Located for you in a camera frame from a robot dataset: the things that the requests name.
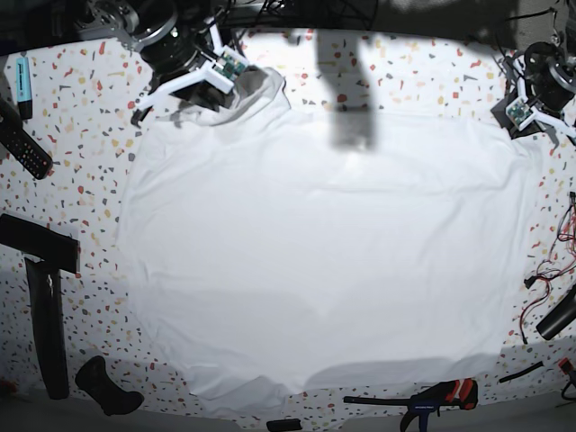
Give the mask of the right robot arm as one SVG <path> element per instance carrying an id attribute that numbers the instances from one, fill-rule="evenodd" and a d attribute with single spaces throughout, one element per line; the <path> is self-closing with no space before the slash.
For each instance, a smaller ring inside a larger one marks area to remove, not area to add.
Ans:
<path id="1" fill-rule="evenodd" d="M 154 105 L 190 87 L 222 95 L 249 68 L 246 57 L 221 37 L 233 3 L 211 1 L 53 1 L 50 32 L 57 41 L 115 38 L 152 70 L 150 91 L 137 97 L 138 126 Z"/>

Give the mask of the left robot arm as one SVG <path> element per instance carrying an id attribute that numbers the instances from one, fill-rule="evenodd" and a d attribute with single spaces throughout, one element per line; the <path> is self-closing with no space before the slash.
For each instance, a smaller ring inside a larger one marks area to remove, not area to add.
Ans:
<path id="1" fill-rule="evenodd" d="M 545 132 L 575 141 L 564 108 L 575 98 L 575 64 L 561 48 L 536 42 L 502 58 L 505 94 L 490 110 L 512 139 Z"/>

